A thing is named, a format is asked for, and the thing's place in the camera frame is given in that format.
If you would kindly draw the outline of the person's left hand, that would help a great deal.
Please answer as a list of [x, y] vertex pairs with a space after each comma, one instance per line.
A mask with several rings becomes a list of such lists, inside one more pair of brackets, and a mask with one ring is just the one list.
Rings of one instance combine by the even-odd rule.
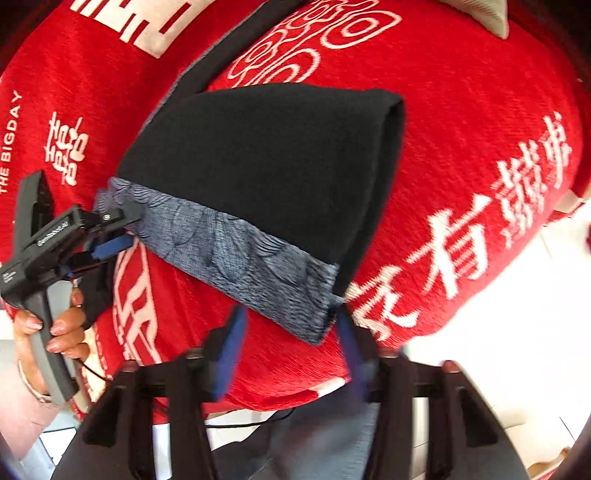
[[28, 388], [44, 402], [63, 405], [83, 389], [82, 364], [90, 346], [81, 291], [60, 282], [14, 316], [17, 364]]

